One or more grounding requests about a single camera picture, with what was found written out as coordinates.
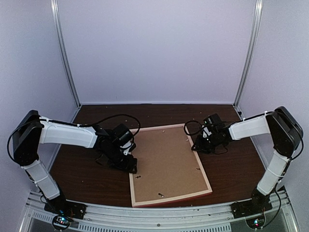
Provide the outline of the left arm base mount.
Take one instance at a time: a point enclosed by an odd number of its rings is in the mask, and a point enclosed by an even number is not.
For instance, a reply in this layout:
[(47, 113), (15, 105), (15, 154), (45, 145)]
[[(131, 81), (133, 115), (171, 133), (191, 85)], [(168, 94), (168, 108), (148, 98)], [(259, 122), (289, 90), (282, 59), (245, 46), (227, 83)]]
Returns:
[(70, 202), (66, 199), (65, 195), (60, 192), (59, 196), (51, 200), (46, 198), (44, 210), (68, 218), (83, 219), (86, 212), (86, 205), (83, 203)]

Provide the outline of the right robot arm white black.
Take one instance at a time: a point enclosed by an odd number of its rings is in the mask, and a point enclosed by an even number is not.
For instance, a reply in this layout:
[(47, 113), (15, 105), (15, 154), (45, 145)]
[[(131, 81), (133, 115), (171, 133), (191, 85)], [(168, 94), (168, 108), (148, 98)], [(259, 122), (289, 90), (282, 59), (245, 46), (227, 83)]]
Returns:
[(269, 134), (273, 142), (273, 156), (265, 174), (257, 184), (253, 199), (248, 201), (248, 210), (258, 213), (266, 205), (264, 196), (268, 196), (283, 179), (289, 164), (297, 158), (297, 148), (303, 148), (303, 129), (284, 106), (271, 112), (243, 119), (226, 125), (224, 121), (213, 114), (200, 125), (195, 132), (196, 140), (191, 149), (206, 154), (214, 153), (216, 147), (227, 146), (232, 141), (241, 140), (262, 134)]

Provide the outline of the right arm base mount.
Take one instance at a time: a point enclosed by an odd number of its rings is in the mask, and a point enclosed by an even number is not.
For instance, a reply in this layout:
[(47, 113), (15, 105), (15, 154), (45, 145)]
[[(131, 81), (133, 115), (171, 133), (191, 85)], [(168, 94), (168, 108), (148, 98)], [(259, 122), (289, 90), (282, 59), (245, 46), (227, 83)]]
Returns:
[(254, 189), (251, 198), (242, 202), (231, 204), (231, 211), (234, 218), (248, 217), (255, 214), (261, 214), (264, 210), (271, 210), (272, 204), (269, 199), (270, 195), (263, 195)]

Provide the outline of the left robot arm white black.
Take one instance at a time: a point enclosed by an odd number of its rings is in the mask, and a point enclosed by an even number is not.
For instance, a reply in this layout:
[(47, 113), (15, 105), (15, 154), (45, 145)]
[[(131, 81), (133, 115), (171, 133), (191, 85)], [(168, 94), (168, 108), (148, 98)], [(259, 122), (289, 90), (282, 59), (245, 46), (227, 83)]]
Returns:
[(7, 153), (30, 176), (32, 182), (51, 200), (50, 206), (60, 215), (66, 214), (69, 203), (61, 198), (60, 187), (51, 177), (38, 155), (40, 144), (73, 145), (95, 149), (108, 158), (113, 168), (135, 174), (138, 160), (132, 156), (136, 133), (119, 124), (104, 129), (100, 123), (74, 124), (49, 119), (38, 111), (29, 111), (10, 134)]

